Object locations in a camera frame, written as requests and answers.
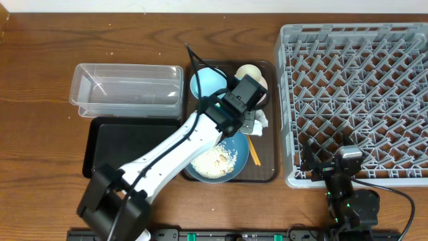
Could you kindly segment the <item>white napkin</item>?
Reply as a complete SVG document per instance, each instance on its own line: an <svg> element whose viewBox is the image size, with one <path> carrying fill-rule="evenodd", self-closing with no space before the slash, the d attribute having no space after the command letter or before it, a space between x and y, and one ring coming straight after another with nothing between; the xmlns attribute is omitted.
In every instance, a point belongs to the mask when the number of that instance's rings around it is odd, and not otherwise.
<svg viewBox="0 0 428 241"><path fill-rule="evenodd" d="M257 110L255 112L255 120L251 135L262 136L263 129L268 127L268 120L263 110Z"/></svg>

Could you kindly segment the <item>dark blue plate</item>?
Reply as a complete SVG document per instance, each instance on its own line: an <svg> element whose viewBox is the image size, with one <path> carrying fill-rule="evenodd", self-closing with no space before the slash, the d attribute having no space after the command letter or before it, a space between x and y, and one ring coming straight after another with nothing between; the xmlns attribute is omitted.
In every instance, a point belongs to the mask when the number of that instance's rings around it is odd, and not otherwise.
<svg viewBox="0 0 428 241"><path fill-rule="evenodd" d="M249 158L247 135L236 133L196 156L185 171L205 183L224 183L236 177Z"/></svg>

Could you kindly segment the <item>pile of rice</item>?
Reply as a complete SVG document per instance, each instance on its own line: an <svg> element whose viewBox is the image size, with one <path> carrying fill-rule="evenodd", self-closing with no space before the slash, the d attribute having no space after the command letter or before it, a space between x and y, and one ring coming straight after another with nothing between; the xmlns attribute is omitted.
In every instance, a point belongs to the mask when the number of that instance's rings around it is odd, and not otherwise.
<svg viewBox="0 0 428 241"><path fill-rule="evenodd" d="M234 170L237 151L217 145L191 161L193 169L207 179L224 177Z"/></svg>

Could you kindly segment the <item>cream cup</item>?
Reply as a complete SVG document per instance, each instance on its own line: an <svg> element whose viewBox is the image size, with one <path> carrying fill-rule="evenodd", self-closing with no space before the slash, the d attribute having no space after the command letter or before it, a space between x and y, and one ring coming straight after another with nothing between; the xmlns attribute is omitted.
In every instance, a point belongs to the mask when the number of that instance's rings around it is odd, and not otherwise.
<svg viewBox="0 0 428 241"><path fill-rule="evenodd" d="M261 80L261 70L252 64L245 64L238 68L235 77L241 80L245 75L251 76L254 80L259 82Z"/></svg>

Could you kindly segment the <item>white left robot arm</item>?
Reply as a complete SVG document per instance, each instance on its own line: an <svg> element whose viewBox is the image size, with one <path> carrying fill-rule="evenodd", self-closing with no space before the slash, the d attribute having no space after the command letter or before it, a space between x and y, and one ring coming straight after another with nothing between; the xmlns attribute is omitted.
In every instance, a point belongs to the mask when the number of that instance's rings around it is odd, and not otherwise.
<svg viewBox="0 0 428 241"><path fill-rule="evenodd" d="M77 214L101 240L149 240L150 205L195 157L233 136L257 103L226 94L200 98L198 109L170 137L119 169L98 168Z"/></svg>

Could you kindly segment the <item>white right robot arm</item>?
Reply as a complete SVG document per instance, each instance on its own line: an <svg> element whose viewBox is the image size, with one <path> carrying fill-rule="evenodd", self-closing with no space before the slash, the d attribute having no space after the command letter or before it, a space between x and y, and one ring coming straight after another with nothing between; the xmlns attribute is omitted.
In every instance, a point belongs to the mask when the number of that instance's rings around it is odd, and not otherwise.
<svg viewBox="0 0 428 241"><path fill-rule="evenodd" d="M327 188L327 204L335 225L324 235L325 240L374 240L372 227L378 224L380 196L370 189L355 190L352 177L361 170L366 155L348 135L343 145L328 160L316 160L309 142L303 145L304 159L300 166L311 173L311 181L323 181Z"/></svg>

